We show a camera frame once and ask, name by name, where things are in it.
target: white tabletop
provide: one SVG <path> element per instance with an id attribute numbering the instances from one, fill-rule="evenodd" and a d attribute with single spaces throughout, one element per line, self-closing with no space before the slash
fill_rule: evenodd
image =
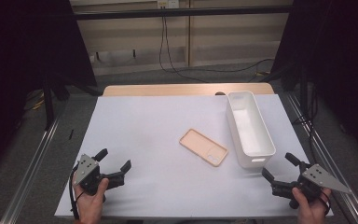
<path id="1" fill-rule="evenodd" d="M 256 95 L 260 113 L 277 149 L 266 167 L 276 180 L 294 181 L 291 152 L 308 161 L 278 95 Z M 287 217 L 296 210 L 273 196 L 261 169 L 240 167 L 226 117 L 226 96 L 100 97 L 77 159 L 107 148 L 101 172 L 117 172 L 127 161 L 125 185 L 105 193 L 104 217 L 238 218 Z M 190 128 L 228 149 L 219 167 L 179 144 Z M 55 216 L 71 217 L 68 189 Z"/>

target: beige phone case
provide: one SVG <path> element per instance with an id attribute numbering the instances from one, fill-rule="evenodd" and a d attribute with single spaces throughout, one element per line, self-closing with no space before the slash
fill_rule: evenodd
<path id="1" fill-rule="evenodd" d="M 213 166 L 219 166 L 228 153 L 227 149 L 194 129 L 188 130 L 179 142 Z"/>

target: white container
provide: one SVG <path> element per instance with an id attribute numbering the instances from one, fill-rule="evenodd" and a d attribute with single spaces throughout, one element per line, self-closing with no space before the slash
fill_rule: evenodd
<path id="1" fill-rule="evenodd" d="M 226 114 L 240 166 L 263 167 L 276 149 L 254 95 L 250 91 L 229 93 Z"/>

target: electrical outlet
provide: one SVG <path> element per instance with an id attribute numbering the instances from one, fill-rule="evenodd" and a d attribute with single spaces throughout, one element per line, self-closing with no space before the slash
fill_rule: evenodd
<path id="1" fill-rule="evenodd" d="M 168 0 L 168 8 L 179 8 L 179 0 Z"/>
<path id="2" fill-rule="evenodd" d="M 168 0 L 158 0 L 157 1 L 157 8 L 168 8 Z"/>

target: hand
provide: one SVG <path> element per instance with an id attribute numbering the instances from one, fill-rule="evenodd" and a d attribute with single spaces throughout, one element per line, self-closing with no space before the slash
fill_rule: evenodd
<path id="1" fill-rule="evenodd" d="M 299 203 L 298 208 L 298 224 L 322 224 L 324 223 L 324 211 L 326 208 L 319 200 L 314 200 L 308 203 L 307 198 L 298 188 L 292 189 L 293 196 Z M 331 189 L 323 189 L 323 192 L 327 197 L 331 193 Z M 327 198 L 324 194 L 321 194 L 321 199 L 327 202 Z"/>
<path id="2" fill-rule="evenodd" d="M 101 215 L 103 212 L 103 195 L 106 192 L 108 184 L 109 180 L 104 178 L 98 186 L 97 193 L 93 196 L 84 192 L 79 185 L 74 185 L 75 196 L 78 197 L 77 207 L 81 223 L 95 224 L 101 221 Z"/>

